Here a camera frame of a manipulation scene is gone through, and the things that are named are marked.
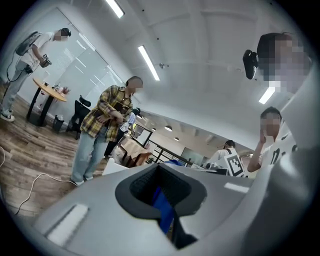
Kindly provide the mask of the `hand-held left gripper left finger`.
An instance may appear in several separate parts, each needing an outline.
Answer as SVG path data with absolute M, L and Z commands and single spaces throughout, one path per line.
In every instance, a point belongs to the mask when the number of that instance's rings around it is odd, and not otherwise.
M 156 220 L 126 212 L 115 191 L 125 178 L 145 169 L 129 168 L 95 177 L 45 210 L 34 228 L 60 255 L 171 256 L 177 249 Z

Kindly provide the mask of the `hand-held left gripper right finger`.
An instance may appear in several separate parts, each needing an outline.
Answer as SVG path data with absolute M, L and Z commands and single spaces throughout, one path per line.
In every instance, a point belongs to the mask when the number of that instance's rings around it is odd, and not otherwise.
M 159 164 L 156 180 L 174 213 L 173 233 L 159 256 L 249 256 L 245 214 L 247 178 L 210 174 L 174 164 Z

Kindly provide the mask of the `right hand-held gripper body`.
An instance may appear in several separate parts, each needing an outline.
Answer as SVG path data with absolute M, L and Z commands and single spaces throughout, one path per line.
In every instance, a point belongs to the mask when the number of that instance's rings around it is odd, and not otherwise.
M 244 168 L 237 154 L 229 154 L 205 165 L 206 172 L 223 176 L 244 177 Z

